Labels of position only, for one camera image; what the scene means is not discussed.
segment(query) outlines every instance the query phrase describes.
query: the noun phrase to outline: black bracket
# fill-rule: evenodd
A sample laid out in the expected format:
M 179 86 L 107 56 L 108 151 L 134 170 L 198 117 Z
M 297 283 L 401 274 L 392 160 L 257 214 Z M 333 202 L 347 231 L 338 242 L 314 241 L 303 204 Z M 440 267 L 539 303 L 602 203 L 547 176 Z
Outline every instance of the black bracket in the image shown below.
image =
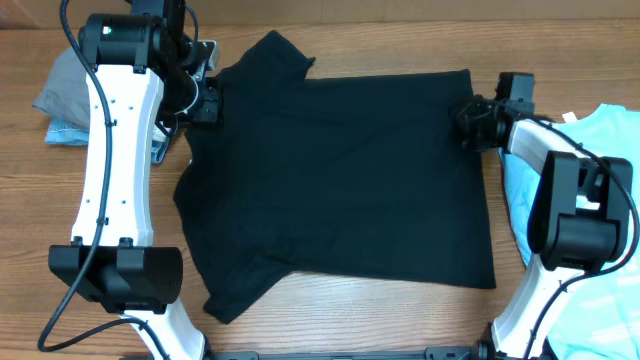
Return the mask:
M 213 353 L 213 360 L 471 360 L 469 346 L 434 346 L 424 351 L 373 351 L 310 354 Z
M 506 146 L 513 122 L 533 114 L 533 74 L 500 73 L 493 100 L 476 95 L 453 105 L 449 117 L 462 138 L 462 146 L 486 151 Z
M 198 97 L 186 111 L 176 113 L 161 106 L 157 122 L 161 122 L 163 127 L 172 129 L 200 127 L 213 130 L 223 125 L 222 88 L 216 78 L 206 77 L 207 71 L 213 70 L 212 57 L 217 51 L 216 43 L 203 41 L 199 42 L 199 45 L 201 51 L 196 57 L 196 63 L 199 65 L 192 75 L 197 86 Z
M 49 248 L 49 269 L 71 286 L 89 249 L 53 245 Z M 167 304 L 178 299 L 181 285 L 178 248 L 100 246 L 77 292 L 87 301 L 99 302 L 108 313 L 152 310 L 162 314 Z
M 602 158 L 631 191 L 631 164 Z M 596 210 L 576 208 L 578 195 L 598 203 Z M 544 267 L 598 271 L 617 260 L 627 243 L 629 207 L 622 191 L 591 159 L 550 151 L 531 208 L 527 236 Z

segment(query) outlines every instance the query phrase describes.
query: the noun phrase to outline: light blue cloth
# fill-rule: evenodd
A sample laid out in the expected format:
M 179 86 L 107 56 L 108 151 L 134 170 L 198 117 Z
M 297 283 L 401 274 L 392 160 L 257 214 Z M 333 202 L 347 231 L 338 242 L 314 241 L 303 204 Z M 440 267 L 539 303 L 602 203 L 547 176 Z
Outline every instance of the light blue cloth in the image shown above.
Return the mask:
M 587 150 L 629 160 L 632 196 L 640 202 L 640 112 L 603 104 L 578 122 L 555 126 Z M 503 166 L 511 225 L 522 259 L 528 263 L 527 222 L 540 176 L 510 154 L 503 154 Z M 630 226 L 627 248 L 631 236 Z M 572 297 L 548 335 L 559 359 L 640 359 L 639 253 L 619 271 L 587 280 Z
M 49 145 L 86 146 L 89 143 L 89 130 L 81 129 L 60 118 L 52 118 L 44 142 Z M 165 141 L 151 141 L 151 163 L 160 164 L 164 160 L 171 138 Z

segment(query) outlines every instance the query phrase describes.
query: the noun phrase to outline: black cable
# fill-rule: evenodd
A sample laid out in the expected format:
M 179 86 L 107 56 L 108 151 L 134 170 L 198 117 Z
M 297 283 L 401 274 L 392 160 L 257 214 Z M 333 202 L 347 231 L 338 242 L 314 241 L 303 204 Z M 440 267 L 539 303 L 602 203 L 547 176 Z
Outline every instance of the black cable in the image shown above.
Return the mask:
M 189 50 L 189 55 L 187 55 L 187 57 L 184 60 L 182 60 L 182 62 L 180 63 L 182 66 L 187 66 L 191 64 L 193 60 L 195 60 L 196 55 L 198 55 L 199 26 L 198 26 L 198 18 L 196 17 L 196 12 L 193 11 L 193 8 L 189 6 L 189 4 L 184 4 L 184 6 L 189 12 L 189 15 L 191 15 L 191 19 L 193 19 L 193 27 L 194 27 L 193 41 L 191 42 L 191 50 Z
M 80 63 L 82 63 L 82 67 L 84 67 L 85 71 L 91 78 L 93 85 L 96 87 L 96 91 L 98 92 L 98 96 L 100 97 L 100 103 L 102 104 L 102 110 L 104 111 L 104 126 L 105 126 L 105 133 L 106 133 L 104 175 L 102 178 L 102 192 L 100 194 L 100 206 L 98 208 L 98 218 L 96 220 L 96 232 L 93 236 L 93 243 L 91 244 L 89 253 L 87 254 L 87 257 L 84 263 L 82 264 L 82 267 L 80 268 L 80 271 L 76 276 L 76 279 L 73 281 L 71 286 L 69 286 L 69 290 L 67 291 L 65 296 L 62 298 L 62 301 L 60 301 L 60 304 L 58 305 L 56 310 L 53 312 L 53 315 L 51 315 L 51 318 L 49 319 L 49 322 L 47 322 L 47 325 L 42 330 L 42 333 L 40 333 L 40 337 L 38 338 L 38 350 L 41 352 L 57 351 L 57 350 L 66 348 L 68 346 L 71 346 L 79 341 L 82 341 L 88 338 L 89 336 L 92 336 L 110 327 L 120 325 L 120 324 L 135 323 L 135 324 L 139 324 L 141 329 L 144 329 L 147 331 L 147 333 L 149 334 L 149 337 L 151 337 L 151 340 L 157 347 L 158 352 L 162 355 L 163 359 L 169 359 L 169 356 L 164 351 L 164 348 L 162 347 L 162 344 L 160 344 L 158 337 L 153 332 L 153 330 L 151 330 L 149 325 L 146 322 L 133 317 L 128 319 L 115 320 L 115 321 L 106 323 L 92 330 L 89 330 L 79 336 L 76 336 L 71 340 L 65 341 L 57 345 L 45 346 L 47 337 L 49 336 L 49 334 L 51 333 L 51 330 L 53 329 L 56 322 L 62 315 L 62 312 L 64 312 L 64 309 L 67 307 L 67 305 L 69 305 L 69 301 L 71 301 L 71 298 L 73 297 L 76 290 L 78 289 L 80 282 L 89 271 L 89 267 L 91 266 L 93 257 L 95 256 L 96 251 L 98 250 L 98 245 L 100 244 L 100 238 L 102 236 L 102 229 L 104 228 L 104 225 L 105 225 L 107 196 L 109 194 L 109 182 L 111 179 L 111 162 L 112 162 L 112 156 L 113 156 L 113 152 L 112 152 L 113 139 L 112 139 L 112 129 L 111 129 L 113 124 L 111 123 L 111 113 L 109 112 L 109 104 L 107 103 L 107 97 L 105 96 L 104 90 L 100 85 L 100 81 L 98 80 L 95 73 L 89 66 L 87 59 L 82 54 L 82 51 L 78 46 L 78 43 L 76 42 L 76 40 L 73 37 L 73 34 L 71 33 L 71 28 L 69 27 L 69 23 L 67 22 L 67 6 L 68 5 L 69 5 L 69 0 L 62 0 L 62 2 L 60 3 L 60 22 L 62 24 L 62 30 L 64 31 L 64 34 L 66 35 L 67 40 L 69 40 L 69 44 L 71 44 L 71 48 L 73 48 L 73 51 L 78 56 Z
M 639 238 L 638 226 L 640 226 L 640 219 L 638 218 L 638 209 L 636 208 L 636 203 L 635 203 L 635 201 L 633 201 L 633 197 L 631 196 L 629 191 L 622 184 L 622 181 L 620 180 L 618 175 L 616 173 L 614 173 L 613 171 L 611 171 L 611 168 L 609 168 L 609 165 L 607 165 L 607 163 L 604 160 L 602 160 L 600 157 L 598 157 L 597 155 L 595 155 L 591 151 L 585 149 L 582 146 L 582 144 L 577 143 L 575 140 L 571 139 L 565 133 L 563 133 L 560 130 L 554 128 L 553 125 L 551 124 L 553 122 L 553 120 L 551 118 L 546 117 L 546 116 L 539 116 L 539 115 L 520 113 L 517 110 L 515 110 L 515 109 L 509 107 L 508 105 L 506 105 L 506 102 L 504 100 L 503 101 L 496 101 L 496 100 L 485 99 L 484 101 L 487 101 L 487 102 L 489 102 L 491 104 L 494 104 L 494 106 L 495 106 L 495 108 L 494 108 L 494 116 L 498 113 L 498 109 L 500 107 L 502 107 L 503 109 L 508 109 L 508 110 L 510 110 L 512 112 L 511 115 L 513 115 L 514 120 L 517 121 L 517 120 L 529 119 L 529 120 L 533 121 L 535 124 L 537 124 L 537 125 L 545 128 L 545 129 L 551 131 L 552 133 L 558 135 L 562 140 L 564 140 L 566 143 L 568 143 L 569 145 L 574 147 L 578 152 L 586 155 L 591 160 L 593 160 L 596 164 L 598 164 L 600 169 L 602 169 L 602 171 L 606 175 L 608 175 L 609 178 L 612 179 L 613 182 L 616 184 L 616 186 L 620 189 L 620 191 L 622 192 L 622 194 L 624 196 L 625 201 L 627 202 L 627 205 L 629 206 L 629 210 L 631 211 L 631 217 L 633 219 L 633 236 L 632 236 L 632 239 L 631 239 L 631 245 L 629 246 L 629 251 L 625 254 L 625 256 L 617 264 L 615 264 L 612 267 L 610 267 L 608 269 L 605 269 L 605 270 L 599 270 L 599 271 L 594 272 L 594 273 L 586 273 L 586 274 L 577 276 L 575 278 L 569 279 L 569 280 L 565 281 L 564 283 L 562 283 L 556 289 L 556 291 L 553 293 L 553 295 L 551 295 L 551 297 L 549 298 L 547 303 L 542 308 L 542 311 L 540 311 L 540 314 L 538 315 L 538 318 L 536 319 L 536 322 L 535 322 L 535 324 L 533 326 L 533 329 L 531 330 L 531 336 L 529 338 L 529 343 L 527 344 L 527 348 L 525 349 L 524 356 L 522 357 L 524 360 L 528 360 L 529 359 L 529 354 L 531 353 L 531 348 L 533 347 L 533 343 L 535 342 L 535 339 L 536 339 L 536 335 L 538 333 L 538 330 L 540 329 L 540 325 L 542 324 L 542 320 L 544 319 L 545 315 L 547 314 L 547 312 L 549 311 L 549 309 L 551 308 L 551 306 L 553 305 L 555 300 L 558 298 L 558 296 L 560 296 L 560 294 L 565 292 L 567 290 L 567 288 L 571 284 L 574 284 L 574 283 L 576 283 L 578 281 L 581 281 L 581 280 L 585 280 L 585 279 L 590 279 L 590 278 L 594 278 L 594 277 L 598 277 L 598 276 L 602 276 L 602 275 L 611 274 L 611 273 L 621 269 L 622 267 L 624 267 L 629 262 L 629 260 L 631 260 L 631 258 L 635 254 L 636 249 L 638 247 L 638 240 L 639 240 L 638 239 Z
M 178 133 L 178 121 L 174 122 L 173 127 L 170 128 L 171 131 L 167 130 L 167 127 L 162 124 L 160 119 L 156 119 L 155 125 L 158 128 L 158 130 L 160 130 L 160 132 L 163 133 L 164 136 L 168 138 L 173 138 Z

